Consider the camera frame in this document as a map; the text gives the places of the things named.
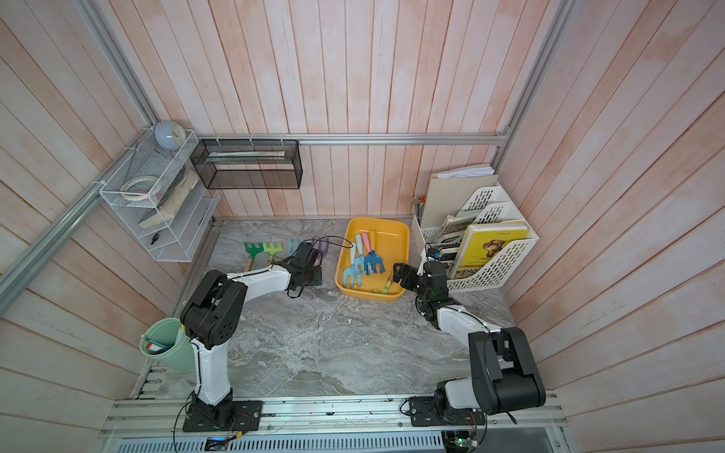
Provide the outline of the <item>light green wooden handled rake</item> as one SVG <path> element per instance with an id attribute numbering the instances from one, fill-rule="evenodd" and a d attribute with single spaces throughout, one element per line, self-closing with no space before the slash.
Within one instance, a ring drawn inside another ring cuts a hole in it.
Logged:
<path id="1" fill-rule="evenodd" d="M 280 243 L 263 243 L 262 251 L 268 256 L 267 264 L 271 265 L 274 262 L 275 256 L 281 254 L 283 246 Z"/>

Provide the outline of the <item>light blue hand rake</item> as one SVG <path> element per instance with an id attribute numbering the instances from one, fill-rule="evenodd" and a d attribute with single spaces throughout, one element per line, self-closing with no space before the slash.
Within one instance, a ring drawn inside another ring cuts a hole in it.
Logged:
<path id="1" fill-rule="evenodd" d="M 349 258 L 350 266 L 343 273 L 343 286 L 345 288 L 361 287 L 364 275 L 364 249 L 360 235 L 355 236 Z"/>

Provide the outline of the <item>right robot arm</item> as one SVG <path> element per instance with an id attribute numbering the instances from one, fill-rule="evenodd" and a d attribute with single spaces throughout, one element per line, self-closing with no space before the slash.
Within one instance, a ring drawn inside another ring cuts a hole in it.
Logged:
<path id="1" fill-rule="evenodd" d="M 408 400 L 413 425 L 458 425 L 545 404 L 545 386 L 523 330 L 491 325 L 459 304 L 449 295 L 442 262 L 426 260 L 419 269 L 397 263 L 393 281 L 415 294 L 419 314 L 469 352 L 469 377 L 441 381 L 430 398 Z"/>

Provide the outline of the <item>pink handled garden tool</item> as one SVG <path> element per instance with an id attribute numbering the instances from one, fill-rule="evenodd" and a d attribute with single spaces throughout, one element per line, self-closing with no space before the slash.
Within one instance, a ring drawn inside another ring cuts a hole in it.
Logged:
<path id="1" fill-rule="evenodd" d="M 367 232 L 362 233 L 362 243 L 364 244 L 364 251 L 366 251 L 366 255 L 369 254 L 371 251 L 371 245 Z"/>

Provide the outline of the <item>yellow storage box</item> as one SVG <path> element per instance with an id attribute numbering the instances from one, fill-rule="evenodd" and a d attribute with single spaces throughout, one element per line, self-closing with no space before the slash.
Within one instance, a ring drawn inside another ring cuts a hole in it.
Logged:
<path id="1" fill-rule="evenodd" d="M 385 272 L 371 276 L 362 275 L 362 286 L 345 288 L 343 286 L 343 273 L 350 266 L 350 250 L 354 245 L 355 236 L 362 237 L 363 232 L 376 232 L 376 253 L 383 258 Z M 410 230 L 400 221 L 377 219 L 369 217 L 353 218 L 347 225 L 345 234 L 345 245 L 338 260 L 338 267 L 335 273 L 335 283 L 344 296 L 360 299 L 373 300 L 377 302 L 396 302 L 404 294 L 404 290 L 398 283 L 392 284 L 389 294 L 374 294 L 374 289 L 381 289 L 387 279 L 392 279 L 393 267 L 396 263 L 407 263 L 410 252 Z"/>

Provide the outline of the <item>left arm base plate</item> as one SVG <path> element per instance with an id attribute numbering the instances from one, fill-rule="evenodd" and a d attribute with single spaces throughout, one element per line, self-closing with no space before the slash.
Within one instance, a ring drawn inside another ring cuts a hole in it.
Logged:
<path id="1" fill-rule="evenodd" d="M 262 406 L 260 400 L 223 400 L 211 407 L 194 400 L 183 423 L 183 432 L 256 431 L 260 426 Z"/>

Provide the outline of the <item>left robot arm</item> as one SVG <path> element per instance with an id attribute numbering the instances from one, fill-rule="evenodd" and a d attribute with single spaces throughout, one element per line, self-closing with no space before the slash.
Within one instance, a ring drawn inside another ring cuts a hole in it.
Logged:
<path id="1" fill-rule="evenodd" d="M 228 380 L 228 341 L 238 328 L 245 302 L 282 292 L 292 296 L 321 283 L 321 253 L 308 242 L 301 243 L 291 257 L 260 270 L 209 271 L 180 316 L 194 351 L 192 408 L 215 426 L 230 422 L 233 392 Z"/>

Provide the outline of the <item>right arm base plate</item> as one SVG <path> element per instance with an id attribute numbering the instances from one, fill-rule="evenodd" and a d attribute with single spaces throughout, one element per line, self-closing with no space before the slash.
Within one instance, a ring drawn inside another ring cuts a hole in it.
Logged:
<path id="1" fill-rule="evenodd" d="M 436 396 L 411 396 L 407 401 L 408 415 L 414 427 L 470 426 L 481 428 L 486 423 L 482 411 L 453 409 Z"/>

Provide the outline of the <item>purple rake pink handle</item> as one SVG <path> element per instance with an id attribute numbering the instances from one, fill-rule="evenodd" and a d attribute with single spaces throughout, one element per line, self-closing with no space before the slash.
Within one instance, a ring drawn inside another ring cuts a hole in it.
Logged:
<path id="1" fill-rule="evenodd" d="M 317 250 L 315 264 L 320 265 L 330 249 L 328 237 L 313 238 L 313 248 Z"/>

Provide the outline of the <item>dark blue fork yellow handle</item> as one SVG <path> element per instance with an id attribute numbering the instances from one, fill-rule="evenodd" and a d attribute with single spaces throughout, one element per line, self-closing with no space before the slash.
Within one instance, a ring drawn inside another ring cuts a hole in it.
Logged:
<path id="1" fill-rule="evenodd" d="M 371 245 L 371 251 L 369 254 L 366 255 L 366 259 L 364 260 L 364 271 L 366 272 L 366 275 L 371 276 L 374 274 L 381 274 L 385 272 L 383 258 L 381 258 L 375 251 L 375 244 L 376 244 L 376 232 L 375 230 L 370 230 L 368 232 L 370 245 Z"/>

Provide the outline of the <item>green rake wooden handle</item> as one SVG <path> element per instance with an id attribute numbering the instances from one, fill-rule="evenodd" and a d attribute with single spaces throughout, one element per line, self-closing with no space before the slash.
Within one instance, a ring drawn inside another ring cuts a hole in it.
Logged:
<path id="1" fill-rule="evenodd" d="M 264 253 L 264 245 L 262 243 L 244 243 L 245 252 L 247 252 L 247 264 L 245 265 L 245 273 L 252 269 L 255 258 Z"/>

